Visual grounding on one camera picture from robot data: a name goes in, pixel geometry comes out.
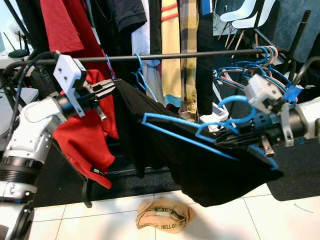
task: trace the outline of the striped fabric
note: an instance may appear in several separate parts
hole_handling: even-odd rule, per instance
[[[161,35],[162,54],[180,53],[179,12],[177,0],[162,0]],[[163,59],[161,64],[162,90],[166,104],[180,107],[180,59]]]
[[[197,0],[180,0],[181,53],[197,51],[198,9]],[[180,116],[185,118],[197,112],[196,58],[181,59],[181,108]]]

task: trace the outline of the floor tile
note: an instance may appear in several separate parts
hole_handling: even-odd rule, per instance
[[[170,198],[185,204],[195,203],[195,201],[193,201],[188,195],[185,195],[181,190],[155,193],[154,198]]]
[[[270,194],[271,192],[268,188],[268,185],[265,183],[258,186],[256,189],[253,189],[252,191],[248,192],[243,197],[247,198],[247,197],[263,196],[263,195],[270,195]]]
[[[63,219],[57,240],[155,240],[152,227],[138,229],[137,211]]]
[[[87,208],[83,202],[67,204],[62,218],[77,218],[137,210],[143,200],[153,198],[153,194],[147,194],[99,200],[92,202],[92,208]]]
[[[66,205],[36,207],[34,209],[34,222],[58,220],[62,218]]]
[[[156,240],[259,240],[243,198],[219,206],[190,204],[197,216],[183,231],[156,230]]]
[[[32,223],[29,240],[55,240],[61,220]]]
[[[268,195],[244,200],[262,240],[320,239],[320,196],[278,201]]]

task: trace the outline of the black metal pole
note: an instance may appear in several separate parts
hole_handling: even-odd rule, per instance
[[[22,23],[22,21],[20,20],[19,16],[17,15],[14,7],[11,5],[9,0],[3,0],[6,4],[6,6],[8,7],[9,11],[11,12],[13,18],[15,19],[16,23],[19,25],[19,27],[21,28],[23,34],[26,36],[26,38],[30,41],[29,38],[29,32],[27,31],[27,29],[25,28],[24,24]]]
[[[254,29],[257,29],[257,28],[258,28],[259,21],[260,21],[260,17],[261,17],[261,13],[262,13],[262,9],[264,8],[264,4],[265,4],[265,0],[261,0],[261,1],[259,2],[258,11],[257,11],[257,14],[256,14],[256,19],[255,19],[255,22],[254,22],[252,35],[251,35],[250,41],[249,41],[249,47],[250,47],[250,48],[252,47],[252,43],[254,42],[254,38],[255,38],[255,31],[254,31]]]
[[[305,27],[307,25],[307,22],[308,22],[308,19],[310,17],[310,13],[311,13],[311,10],[306,10],[303,14],[303,17],[302,17],[302,20],[299,24],[299,27],[295,33],[295,36],[294,36],[294,39],[292,41],[292,44],[289,48],[289,52],[287,54],[287,59],[285,60],[285,63],[284,63],[284,67],[283,67],[283,70],[282,72],[285,73],[287,70],[288,70],[288,67],[289,67],[289,61],[292,60],[292,58],[294,57],[294,54],[295,54],[295,51],[297,49],[297,46],[299,44],[299,41],[302,37],[302,34],[304,33],[304,30],[305,30]]]
[[[264,35],[259,29],[254,28],[253,30],[254,30],[254,32],[255,32],[256,34],[258,34],[258,36],[259,36],[263,41],[265,41],[266,44],[272,45],[272,46],[276,46],[276,45],[275,45],[266,35]],[[280,53],[279,56],[282,57],[283,60],[285,60],[285,59],[287,58],[286,55],[284,55],[283,53]]]
[[[286,53],[287,49],[278,49],[279,52]],[[223,51],[203,51],[203,52],[190,52],[190,53],[173,53],[173,54],[154,54],[154,55],[141,55],[141,60],[160,60],[160,59],[185,59],[185,58],[210,58],[216,56],[232,56],[232,55],[255,55],[263,53],[261,49],[243,49],[243,50],[223,50]],[[77,58],[81,63],[101,63],[106,62],[106,58],[101,57],[82,57]],[[122,61],[137,61],[136,56],[110,56],[111,62]],[[13,69],[29,64],[31,61],[16,61],[9,64],[4,70],[3,74],[9,74]],[[54,65],[54,59],[43,59],[36,62],[37,65]]]

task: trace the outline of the chair leg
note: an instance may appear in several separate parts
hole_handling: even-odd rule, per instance
[[[231,39],[231,42],[229,43],[228,47],[226,48],[227,50],[230,48],[231,44],[234,42],[234,40],[236,39],[236,36],[239,34],[239,31],[236,31],[236,33],[234,34],[233,38]]]
[[[224,45],[225,48],[226,48],[227,45],[228,45],[229,38],[230,38],[230,34],[231,34],[233,28],[234,28],[234,27],[230,24],[230,26],[229,26],[229,34],[228,34],[228,37],[226,38],[225,45]]]
[[[219,35],[219,37],[218,37],[218,40],[221,38],[222,34],[223,34],[224,31],[226,30],[228,23],[229,23],[229,22],[226,22],[226,23],[225,23],[224,28],[223,28],[222,32],[220,33],[220,35]]]
[[[258,34],[255,34],[254,37],[255,37],[255,47],[258,47],[259,46],[259,44],[258,44]]]
[[[240,45],[240,42],[241,42],[241,39],[243,38],[243,36],[244,36],[244,33],[245,33],[245,30],[242,30],[242,32],[241,32],[241,35],[240,35],[240,37],[239,37],[239,40],[238,40],[238,42],[236,43],[236,46],[235,46],[235,49],[234,50],[237,50],[238,49],[238,47],[239,47],[239,45]]]

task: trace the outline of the black shirt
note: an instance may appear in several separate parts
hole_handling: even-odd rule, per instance
[[[280,178],[274,170],[242,149],[221,151],[239,160],[230,159],[209,150],[167,135],[141,124],[145,113],[178,116],[154,102],[124,81],[115,81],[113,91],[115,120],[124,155],[131,160],[138,176],[145,167],[168,166],[173,180],[183,193],[204,207],[232,201],[259,185]],[[213,143],[195,137],[196,129],[167,120],[148,119],[161,128],[218,149]]]
[[[146,23],[147,18],[141,0],[91,0],[94,26],[101,47],[108,56],[132,55],[131,33]],[[117,78],[128,83],[136,79],[137,62],[112,62]]]

